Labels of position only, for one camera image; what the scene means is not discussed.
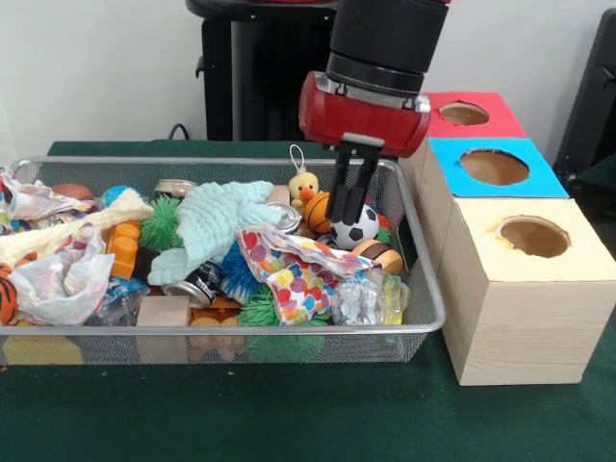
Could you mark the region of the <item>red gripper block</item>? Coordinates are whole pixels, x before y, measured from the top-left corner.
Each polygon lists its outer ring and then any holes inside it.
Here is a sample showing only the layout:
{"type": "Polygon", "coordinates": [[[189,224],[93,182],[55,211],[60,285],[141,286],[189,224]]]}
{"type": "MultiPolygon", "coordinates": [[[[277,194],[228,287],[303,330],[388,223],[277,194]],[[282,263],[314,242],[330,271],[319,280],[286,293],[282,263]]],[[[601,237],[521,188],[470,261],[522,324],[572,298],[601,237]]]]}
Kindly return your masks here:
{"type": "Polygon", "coordinates": [[[359,220],[380,152],[410,157],[423,142],[430,117],[425,95],[404,98],[374,93],[333,81],[323,72],[308,73],[299,97],[299,127],[306,139],[336,146],[326,210],[332,223],[351,225],[359,220]],[[363,163],[357,181],[348,187],[351,156],[363,163]]]}

